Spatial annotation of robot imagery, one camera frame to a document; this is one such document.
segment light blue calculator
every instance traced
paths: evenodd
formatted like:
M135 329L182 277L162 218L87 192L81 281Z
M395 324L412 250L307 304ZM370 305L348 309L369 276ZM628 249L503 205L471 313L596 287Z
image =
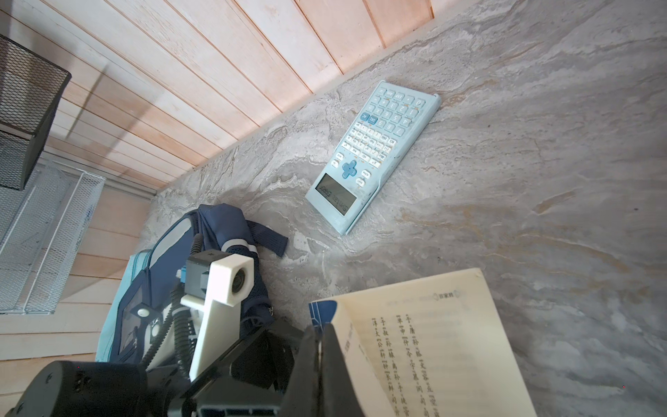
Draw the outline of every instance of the light blue calculator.
M436 94L378 84L305 195L338 233L352 230L440 102Z

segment open book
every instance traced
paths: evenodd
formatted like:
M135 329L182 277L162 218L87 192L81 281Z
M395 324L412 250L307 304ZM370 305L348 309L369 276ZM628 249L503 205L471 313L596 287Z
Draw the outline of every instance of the open book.
M367 417L535 417L482 271L475 268L327 298Z

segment black mesh basket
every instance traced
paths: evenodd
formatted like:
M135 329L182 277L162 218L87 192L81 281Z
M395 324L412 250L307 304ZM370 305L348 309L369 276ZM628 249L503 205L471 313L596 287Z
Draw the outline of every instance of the black mesh basket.
M22 190L72 75L0 35L0 186Z

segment gray marble surface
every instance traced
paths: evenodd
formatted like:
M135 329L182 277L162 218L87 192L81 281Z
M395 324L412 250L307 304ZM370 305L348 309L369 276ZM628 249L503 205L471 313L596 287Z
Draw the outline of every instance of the gray marble surface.
M482 0L153 201L149 246L226 202L278 315L480 267L540 416L667 415L667 3ZM385 79L443 104L350 235L304 200Z

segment blue directional button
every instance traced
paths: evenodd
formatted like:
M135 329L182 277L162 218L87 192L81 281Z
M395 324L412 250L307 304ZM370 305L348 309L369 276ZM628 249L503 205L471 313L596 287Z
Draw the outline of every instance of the blue directional button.
M349 176L353 177L357 175L357 170L354 169L355 166L357 166L357 161L343 164L343 179L347 179Z

